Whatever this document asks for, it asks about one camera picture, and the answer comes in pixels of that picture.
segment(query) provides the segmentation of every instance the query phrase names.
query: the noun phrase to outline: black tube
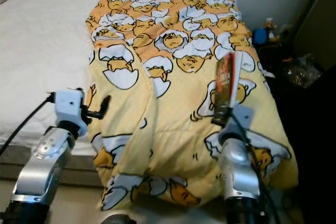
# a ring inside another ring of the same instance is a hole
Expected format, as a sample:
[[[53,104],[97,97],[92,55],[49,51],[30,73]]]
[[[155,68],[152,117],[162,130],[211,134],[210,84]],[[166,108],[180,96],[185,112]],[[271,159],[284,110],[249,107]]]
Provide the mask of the black tube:
[[[226,200],[226,218],[228,224],[262,224],[256,199],[231,197]]]
[[[12,201],[2,214],[3,224],[44,224],[49,206],[40,203]]]
[[[137,224],[128,215],[111,215],[107,217],[101,224]]]
[[[44,104],[47,102],[50,102],[54,99],[54,95],[51,94],[46,100],[44,100],[29,116],[27,116],[26,119],[23,120],[23,122],[15,129],[15,131],[9,136],[9,138],[6,140],[6,142],[3,144],[3,146],[0,148],[0,156],[3,154],[3,152],[7,149],[11,141],[14,139],[16,134],[22,129],[23,126],[29,121],[30,118],[33,117],[33,115],[36,114],[37,111],[39,111]]]
[[[57,127],[71,132],[75,140],[78,138],[78,131],[80,127],[76,123],[70,121],[60,121],[57,124]]]

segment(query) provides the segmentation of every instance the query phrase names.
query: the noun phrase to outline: blue object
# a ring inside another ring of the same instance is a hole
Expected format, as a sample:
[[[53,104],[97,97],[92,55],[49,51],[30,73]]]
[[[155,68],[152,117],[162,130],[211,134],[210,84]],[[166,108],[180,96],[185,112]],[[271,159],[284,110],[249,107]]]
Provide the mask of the blue object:
[[[254,44],[259,45],[264,44],[266,43],[267,38],[268,38],[268,31],[266,28],[256,29],[254,31],[254,38],[253,38]]]

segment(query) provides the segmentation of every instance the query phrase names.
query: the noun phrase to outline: yellow blanket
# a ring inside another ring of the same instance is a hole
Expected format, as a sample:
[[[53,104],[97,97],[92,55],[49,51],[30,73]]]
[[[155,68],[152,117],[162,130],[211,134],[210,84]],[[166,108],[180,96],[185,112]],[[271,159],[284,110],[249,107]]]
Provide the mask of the yellow blanket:
[[[101,209],[146,193],[200,206],[222,193],[215,66],[243,55],[237,103],[252,107],[248,132],[265,182],[297,183],[297,165],[236,0],[100,0],[87,19],[95,50],[87,105],[94,164],[105,190]]]

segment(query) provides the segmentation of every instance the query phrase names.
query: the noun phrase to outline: cartoon chick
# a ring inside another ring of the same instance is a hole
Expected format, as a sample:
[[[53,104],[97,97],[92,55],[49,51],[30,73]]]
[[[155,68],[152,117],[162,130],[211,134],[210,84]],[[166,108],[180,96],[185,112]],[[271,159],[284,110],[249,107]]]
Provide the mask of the cartoon chick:
[[[158,50],[175,52],[188,43],[188,34],[183,31],[169,29],[155,38],[154,45]]]
[[[206,59],[211,59],[210,50],[197,50],[192,44],[187,44],[184,48],[177,50],[173,54],[180,69],[186,73],[196,73],[199,71]]]
[[[245,34],[222,33],[217,36],[217,42],[220,44],[215,48],[215,56],[219,60],[228,52],[236,50],[237,46],[250,46],[250,41]]]
[[[107,0],[107,4],[109,8],[113,10],[113,9],[119,9],[126,1],[127,0]]]
[[[166,15],[164,17],[159,17],[155,19],[156,24],[162,24],[162,26],[166,29],[172,29],[173,26],[178,21],[178,13],[172,13],[170,15]]]
[[[99,59],[107,61],[105,77],[119,89],[129,89],[138,80],[138,70],[133,69],[133,54],[123,45],[112,45],[99,49]]]
[[[111,177],[107,183],[106,192],[101,201],[102,211],[106,211],[117,205],[128,193],[132,195],[135,188],[141,184],[142,177],[132,174],[118,173]]]
[[[107,152],[113,156],[113,163],[117,164],[121,158],[125,145],[132,134],[120,134],[116,136],[104,136],[102,144]]]
[[[135,27],[135,20],[127,14],[113,14],[108,18],[111,25],[118,31],[132,31]]]
[[[209,29],[195,30],[190,34],[191,44],[197,50],[209,50],[215,45],[215,34]]]
[[[91,34],[92,42],[97,40],[125,39],[124,34],[117,32],[113,27],[97,27]]]
[[[182,0],[185,5],[188,6],[194,6],[196,5],[200,0]]]
[[[148,29],[154,26],[154,24],[155,21],[153,17],[143,15],[136,19],[136,26],[133,32],[136,36],[145,34]]]
[[[184,207],[195,207],[201,202],[200,198],[194,196],[184,186],[180,185],[179,183],[176,183],[172,179],[170,179],[169,181],[170,181],[171,197],[179,205]]]
[[[264,172],[269,164],[273,162],[271,150],[268,148],[257,147],[252,147],[251,149],[255,153],[258,162],[257,164],[255,164],[254,160],[252,160],[253,164],[257,165],[261,172]]]
[[[152,16],[156,18],[164,17],[169,12],[169,9],[174,5],[171,0],[156,0],[154,6],[156,10],[152,11]]]
[[[248,79],[238,80],[238,89],[236,94],[236,104],[240,104],[245,101],[246,97],[251,93],[257,85]]]
[[[98,154],[93,158],[93,164],[97,168],[108,168],[112,169],[114,167],[113,157],[110,153],[106,151],[103,147]]]
[[[234,13],[217,14],[217,27],[222,31],[234,31],[238,28],[239,17]]]
[[[218,18],[215,14],[205,13],[197,18],[187,19],[183,22],[183,28],[187,31],[204,29],[216,25]]]
[[[133,10],[135,12],[147,13],[147,12],[150,12],[153,9],[154,5],[152,3],[133,2],[131,4],[131,7],[133,8]]]
[[[161,97],[169,88],[171,82],[167,80],[168,74],[173,70],[173,64],[167,57],[155,56],[147,60],[144,67],[153,78],[156,97]]]
[[[134,49],[137,49],[149,45],[152,43],[153,39],[148,34],[139,34],[134,39],[130,39],[128,41],[131,42],[130,44]]]
[[[87,23],[87,25],[89,26],[89,28],[90,28],[90,27],[93,27],[95,24],[97,24],[95,18],[94,18],[92,15],[90,15],[90,16],[85,20],[85,22]]]
[[[212,81],[208,84],[206,97],[197,109],[197,114],[199,116],[213,116],[215,107],[215,88],[216,81]]]

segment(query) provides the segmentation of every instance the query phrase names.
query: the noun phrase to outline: bed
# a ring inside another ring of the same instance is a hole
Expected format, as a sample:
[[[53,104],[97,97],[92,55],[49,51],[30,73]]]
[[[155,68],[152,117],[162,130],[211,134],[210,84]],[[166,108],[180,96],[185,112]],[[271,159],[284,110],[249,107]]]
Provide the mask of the bed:
[[[295,157],[236,0],[8,0],[0,13],[0,144],[47,92],[91,90],[90,110],[99,110],[105,95],[114,99],[104,119],[77,140],[62,176],[63,183],[100,186],[94,163],[105,187],[103,210],[127,206],[142,182],[150,195],[151,181],[159,182],[153,196],[183,206],[220,195],[213,79],[217,61],[231,50],[243,57],[236,102],[256,112],[248,137],[260,160],[266,157],[263,179],[282,188],[296,183]],[[27,123],[1,157],[2,178],[17,177],[29,147],[54,121],[48,104]],[[114,184],[129,179],[122,197],[109,202]]]
[[[8,0],[0,5],[0,144],[43,101],[46,92],[87,90],[91,43],[85,19],[97,2]],[[1,178],[17,177],[32,144],[54,125],[53,109],[53,104],[45,105],[14,138],[1,156]],[[92,164],[95,152],[86,136],[77,140],[72,154],[62,181],[100,186]]]

